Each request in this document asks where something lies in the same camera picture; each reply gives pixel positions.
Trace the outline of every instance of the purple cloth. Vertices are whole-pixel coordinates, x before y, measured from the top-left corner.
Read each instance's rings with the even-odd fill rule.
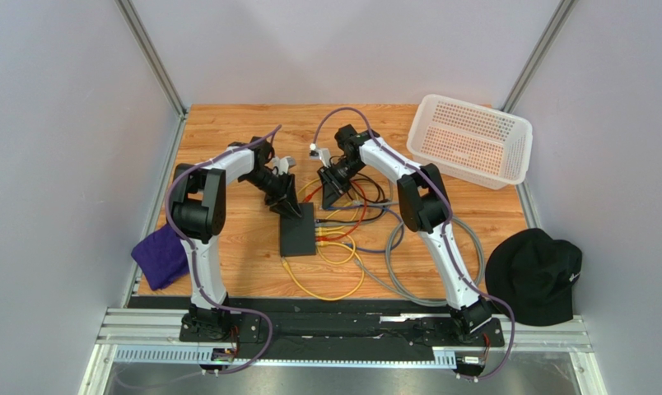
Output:
[[[136,244],[131,256],[143,270],[152,290],[165,288],[189,272],[180,237],[168,224]]]

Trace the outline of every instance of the wooden surface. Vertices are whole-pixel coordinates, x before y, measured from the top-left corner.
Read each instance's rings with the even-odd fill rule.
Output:
[[[297,166],[297,189],[318,178],[317,160],[309,159],[309,144],[319,121],[337,105],[195,105],[189,114],[175,163],[198,163],[221,153],[232,142],[248,142],[252,136],[263,136],[279,123],[282,131],[275,137],[278,156],[292,156]],[[394,149],[411,158],[406,148],[408,130],[416,105],[358,105],[371,125]],[[340,150],[333,135],[339,127],[352,123],[358,132],[365,130],[360,118],[352,112],[334,115],[319,136],[319,146],[328,147],[332,155]],[[381,181],[387,190],[387,180],[374,169],[362,173]],[[524,215],[514,187],[499,191],[479,187],[444,176],[445,189],[455,211],[478,234],[487,257],[505,238],[525,229]],[[369,196],[375,196],[371,186]],[[282,268],[278,254],[278,216],[263,204],[263,194],[249,183],[234,182],[226,190],[226,225],[220,237],[221,270],[230,295],[256,297],[290,297],[307,295],[299,290]],[[320,202],[318,193],[313,202]],[[317,217],[326,216],[317,211]],[[350,216],[339,213],[338,218]],[[165,224],[161,212],[158,226]],[[359,246],[382,249],[396,220],[387,215],[380,221],[361,226],[352,236]],[[455,226],[455,238],[465,264],[472,276],[478,270],[478,260],[469,236]],[[326,248],[330,258],[341,258],[346,252]],[[384,256],[361,253],[365,264],[380,278],[389,282]],[[361,270],[352,261],[334,266],[314,257],[290,258],[289,262],[300,282],[311,291],[334,297],[351,290],[358,282]],[[404,241],[393,253],[393,266],[404,285],[421,297],[445,297],[427,248],[417,235],[407,231]],[[190,295],[189,276],[180,278],[164,290],[152,291],[143,278],[139,295]],[[357,298],[396,298],[396,295],[366,278],[353,295]]]

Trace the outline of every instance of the metal floor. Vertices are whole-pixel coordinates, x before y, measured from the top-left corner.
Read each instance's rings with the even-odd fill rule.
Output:
[[[487,370],[501,356],[490,353]],[[164,388],[139,392],[120,387],[110,380],[107,394],[223,394],[255,395],[348,395],[363,394],[580,394],[575,367],[568,353],[528,352],[512,354],[510,362],[495,378],[467,383],[443,369],[378,369],[317,367],[252,367],[219,378],[207,375],[186,379]],[[131,385],[164,383],[197,371],[196,365],[114,364],[112,374]]]

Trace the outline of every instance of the red cable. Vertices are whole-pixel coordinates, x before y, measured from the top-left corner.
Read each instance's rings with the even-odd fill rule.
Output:
[[[354,225],[354,226],[353,226],[348,232],[346,232],[346,233],[344,233],[344,234],[342,234],[342,235],[338,235],[338,236],[334,236],[334,237],[330,237],[330,238],[329,238],[329,237],[326,237],[326,236],[317,237],[317,238],[316,238],[317,241],[334,241],[334,240],[340,240],[340,239],[342,239],[342,238],[348,236],[349,234],[351,234],[355,229],[357,229],[357,227],[360,226],[360,224],[362,223],[362,220],[365,218],[365,213],[366,213],[366,211],[367,211],[367,199],[366,199],[366,197],[365,197],[365,191],[364,191],[364,190],[362,189],[362,187],[361,187],[360,185],[358,185],[355,181],[351,181],[351,183],[352,183],[353,185],[355,185],[355,186],[358,188],[358,190],[360,191],[360,193],[361,193],[361,195],[362,195],[362,203],[363,203],[363,204],[362,204],[362,213],[361,213],[360,218],[358,218],[358,222],[356,222],[356,224],[355,224],[355,225]]]
[[[308,202],[309,200],[311,200],[311,198],[314,197],[315,193],[317,193],[320,189],[321,189],[321,187],[318,187],[317,189],[315,189],[314,191],[312,191],[312,193],[306,195],[306,197],[304,198],[304,200],[303,200],[302,202],[306,203],[306,202]]]

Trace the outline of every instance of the blue cable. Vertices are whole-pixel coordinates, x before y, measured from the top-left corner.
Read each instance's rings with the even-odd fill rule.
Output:
[[[354,210],[356,208],[363,208],[363,206],[347,206],[347,207],[329,207],[329,210]],[[397,218],[397,221],[402,222],[402,217],[399,216],[396,212],[392,211],[392,209],[388,207],[373,207],[373,208],[379,208],[382,211],[388,212],[392,214],[395,218]],[[401,233],[399,234],[399,239],[397,240],[397,243],[394,244],[392,247],[389,248],[389,250],[396,249],[400,243],[402,243],[402,240],[404,239],[404,227],[402,226]],[[350,243],[344,243],[348,247],[353,247],[353,244]],[[383,249],[364,249],[361,247],[357,247],[356,249],[358,251],[362,251],[363,253],[385,253]]]

